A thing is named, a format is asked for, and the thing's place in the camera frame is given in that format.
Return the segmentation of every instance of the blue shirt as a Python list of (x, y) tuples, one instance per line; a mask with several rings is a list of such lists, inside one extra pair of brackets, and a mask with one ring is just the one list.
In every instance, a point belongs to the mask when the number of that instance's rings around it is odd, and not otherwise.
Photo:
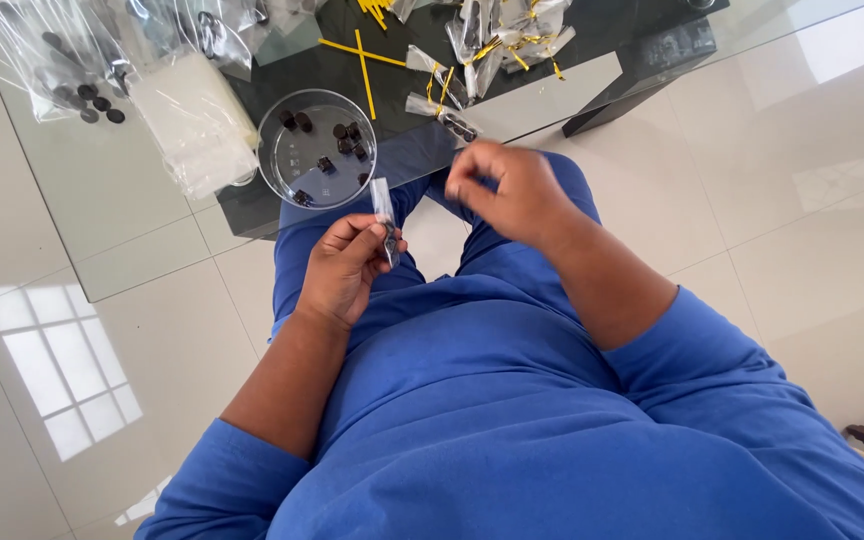
[(308, 463), (214, 421), (137, 539), (864, 538), (864, 460), (686, 289), (597, 350), (490, 276), (385, 293)]

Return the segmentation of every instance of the right hand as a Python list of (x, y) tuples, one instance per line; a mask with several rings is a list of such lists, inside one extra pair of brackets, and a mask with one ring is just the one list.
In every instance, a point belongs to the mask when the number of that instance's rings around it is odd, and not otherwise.
[[(498, 181), (494, 192), (476, 180)], [(459, 200), (506, 239), (542, 251), (562, 234), (557, 224), (585, 215), (569, 200), (545, 155), (476, 141), (452, 164), (445, 196)]]

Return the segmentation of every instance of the hand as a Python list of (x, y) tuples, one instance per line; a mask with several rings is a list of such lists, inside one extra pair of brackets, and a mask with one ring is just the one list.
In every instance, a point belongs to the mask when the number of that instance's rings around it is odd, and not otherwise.
[[(498, 191), (476, 177), (496, 179)], [(538, 250), (561, 235), (556, 223), (585, 216), (562, 190), (544, 155), (496, 142), (476, 141), (455, 158), (445, 195), (461, 201), (506, 239)]]
[[(395, 230), (398, 251), (408, 248)], [(343, 331), (352, 329), (369, 304), (373, 281), (392, 268), (385, 259), (385, 226), (376, 215), (346, 215), (325, 232), (312, 252), (295, 312)]]

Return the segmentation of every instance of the blue pants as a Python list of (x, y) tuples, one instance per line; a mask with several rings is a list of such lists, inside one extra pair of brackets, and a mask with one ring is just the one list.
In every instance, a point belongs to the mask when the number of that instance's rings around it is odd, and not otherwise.
[[(593, 202), (592, 191), (586, 177), (574, 161), (558, 153), (545, 153), (552, 166), (558, 183), (569, 199), (579, 209), (601, 224), (598, 210)], [(546, 304), (565, 313), (573, 313), (569, 299), (562, 289), (558, 275), (535, 250), (521, 244), (497, 250), (500, 246), (512, 244), (482, 218), (456, 202), (446, 199), (446, 179), (449, 169), (440, 170), (429, 176), (406, 183), (390, 191), (391, 202), (395, 209), (395, 225), (402, 228), (405, 219), (427, 195), (442, 205), (453, 215), (472, 226), (472, 232), (465, 240), (462, 259), (456, 276), (467, 274), (488, 274), (509, 281)], [(495, 187), (494, 180), (484, 179), (487, 186)], [(292, 204), (282, 204), (280, 223), (288, 225), (299, 221), (300, 213), (305, 213)], [(275, 321), (290, 315), (299, 301), (299, 294), (306, 280), (309, 253), (322, 238), (329, 227), (340, 217), (350, 214), (371, 214), (371, 197), (363, 197), (341, 208), (323, 213), (312, 219), (286, 227), (275, 242), (275, 286), (272, 296)], [(416, 261), (408, 251), (402, 253), (401, 263), (392, 271), (379, 276), (372, 285), (372, 293), (412, 288), (426, 284), (426, 277), (416, 267)]]

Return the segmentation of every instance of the tiled floor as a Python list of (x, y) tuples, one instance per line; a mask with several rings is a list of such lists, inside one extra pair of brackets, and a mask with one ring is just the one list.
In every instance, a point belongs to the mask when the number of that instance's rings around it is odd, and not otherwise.
[[(862, 31), (850, 17), (826, 24)], [(763, 343), (841, 428), (864, 424), (864, 48), (823, 52), (826, 30), (704, 68), (606, 127), (524, 143), (579, 163), (606, 227)], [(0, 538), (129, 538), (265, 350), (274, 245), (210, 244), (221, 254), (88, 304), (21, 166), (0, 162)], [(405, 227), (429, 280), (467, 234), (427, 200)]]

